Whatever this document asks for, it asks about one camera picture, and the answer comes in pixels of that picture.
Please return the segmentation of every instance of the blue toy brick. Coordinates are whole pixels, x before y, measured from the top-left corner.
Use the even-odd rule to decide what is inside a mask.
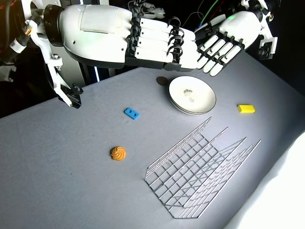
[[[140,116],[138,112],[129,107],[125,110],[125,114],[127,114],[133,120],[136,120]]]

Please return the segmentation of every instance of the gray table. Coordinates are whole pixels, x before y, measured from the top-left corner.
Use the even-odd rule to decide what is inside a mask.
[[[212,111],[192,116],[156,83],[181,75],[138,68],[85,87],[79,110],[52,99],[2,118],[0,228],[222,228],[305,129],[305,98],[243,53],[214,78],[187,73],[217,96]],[[239,114],[237,104],[257,112]],[[219,147],[244,136],[246,145],[262,142],[201,218],[173,219],[144,182],[146,168],[210,116],[207,138],[229,127]],[[123,161],[109,156],[114,146],[127,149]]]

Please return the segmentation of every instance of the wire mesh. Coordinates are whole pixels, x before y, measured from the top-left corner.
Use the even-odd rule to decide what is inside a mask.
[[[145,181],[167,210],[177,219],[200,217],[232,175],[255,150],[261,140],[237,151],[247,139],[217,150],[202,134],[207,119],[184,139],[153,162]]]

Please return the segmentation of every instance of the dish rack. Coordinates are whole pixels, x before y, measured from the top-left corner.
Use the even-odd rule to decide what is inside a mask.
[[[247,139],[217,150],[202,134],[211,117],[153,162],[145,181],[176,219],[200,217],[260,144],[239,150]]]

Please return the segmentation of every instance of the robotic hand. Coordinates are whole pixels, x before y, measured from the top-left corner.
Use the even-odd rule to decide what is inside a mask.
[[[30,8],[32,1],[37,10]],[[277,42],[268,28],[266,20],[271,20],[271,14],[264,0],[253,1],[258,2],[253,5],[242,0],[247,11],[227,19],[221,15],[195,33],[180,28],[175,17],[168,23],[143,18],[143,7],[152,6],[144,5],[142,0],[135,1],[131,11],[105,5],[43,8],[39,0],[21,2],[27,41],[30,36],[40,47],[59,99],[75,108],[81,105],[82,89],[75,84],[70,88],[61,78],[63,60],[51,52],[50,44],[63,46],[72,58],[91,66],[120,69],[129,65],[184,72],[203,67],[205,73],[214,76],[259,34],[264,36],[259,50],[262,58],[272,57]],[[213,31],[212,27],[220,22]],[[202,38],[208,40],[197,46]],[[21,41],[15,39],[5,54],[12,57],[12,53],[20,53],[26,46]]]
[[[241,5],[247,11],[241,11],[225,19],[221,15],[206,23],[195,31],[196,38],[206,35],[211,37],[198,47],[201,57],[197,68],[203,72],[217,75],[241,50],[247,49],[259,35],[258,54],[260,59],[272,59],[275,53],[277,37],[273,37],[267,20],[272,21],[273,15],[264,0],[242,0]],[[212,31],[212,26],[225,19],[221,25]]]

